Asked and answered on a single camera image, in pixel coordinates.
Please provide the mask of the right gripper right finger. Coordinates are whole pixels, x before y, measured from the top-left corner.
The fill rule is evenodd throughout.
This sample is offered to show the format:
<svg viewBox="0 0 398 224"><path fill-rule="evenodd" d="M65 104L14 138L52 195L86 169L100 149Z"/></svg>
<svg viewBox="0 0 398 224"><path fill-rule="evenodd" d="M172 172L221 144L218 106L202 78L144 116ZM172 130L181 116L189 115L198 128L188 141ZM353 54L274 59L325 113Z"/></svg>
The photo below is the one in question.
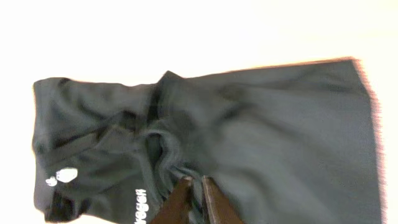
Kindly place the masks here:
<svg viewBox="0 0 398 224"><path fill-rule="evenodd" d="M214 179L202 177L203 216L207 224L244 224Z"/></svg>

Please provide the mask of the black t-shirt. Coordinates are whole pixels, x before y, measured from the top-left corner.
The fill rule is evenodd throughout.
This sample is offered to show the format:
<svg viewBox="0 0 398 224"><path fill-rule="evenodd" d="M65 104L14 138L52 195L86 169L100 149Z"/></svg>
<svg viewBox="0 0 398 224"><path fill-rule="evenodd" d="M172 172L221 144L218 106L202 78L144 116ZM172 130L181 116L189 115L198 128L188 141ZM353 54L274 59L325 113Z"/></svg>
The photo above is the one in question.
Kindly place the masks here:
<svg viewBox="0 0 398 224"><path fill-rule="evenodd" d="M153 84L33 86L34 206L47 222L149 223L188 177L188 221L381 223L372 105L353 59Z"/></svg>

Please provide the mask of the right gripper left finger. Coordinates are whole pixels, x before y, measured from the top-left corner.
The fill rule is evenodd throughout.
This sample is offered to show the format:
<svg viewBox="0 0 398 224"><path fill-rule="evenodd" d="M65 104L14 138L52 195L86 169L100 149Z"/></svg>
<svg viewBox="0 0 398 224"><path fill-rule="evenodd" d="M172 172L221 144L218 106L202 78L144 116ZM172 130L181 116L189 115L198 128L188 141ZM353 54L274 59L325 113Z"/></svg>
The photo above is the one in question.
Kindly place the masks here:
<svg viewBox="0 0 398 224"><path fill-rule="evenodd" d="M192 178L184 177L175 185L150 224L189 224L192 209Z"/></svg>

